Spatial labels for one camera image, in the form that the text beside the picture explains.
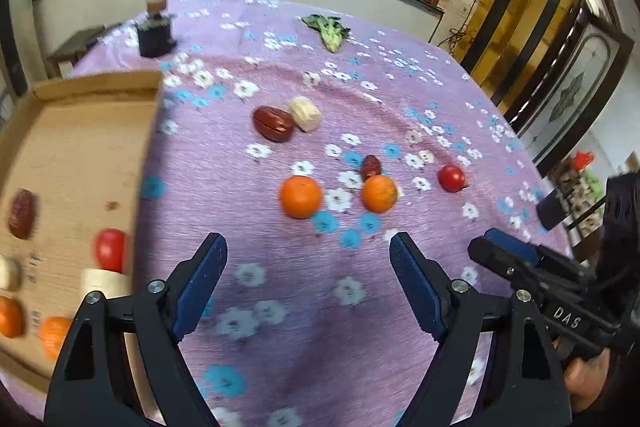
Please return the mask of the person's right hand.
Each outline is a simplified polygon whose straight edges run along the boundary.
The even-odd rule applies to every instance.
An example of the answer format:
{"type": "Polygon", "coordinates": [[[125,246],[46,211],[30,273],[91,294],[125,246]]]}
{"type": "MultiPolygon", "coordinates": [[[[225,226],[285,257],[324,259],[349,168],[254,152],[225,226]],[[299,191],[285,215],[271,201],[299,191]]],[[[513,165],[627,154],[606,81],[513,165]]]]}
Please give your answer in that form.
{"type": "Polygon", "coordinates": [[[589,361],[577,358],[564,369],[564,384],[574,412],[587,410],[600,397],[610,362],[611,351],[604,349],[597,358],[589,361]]]}

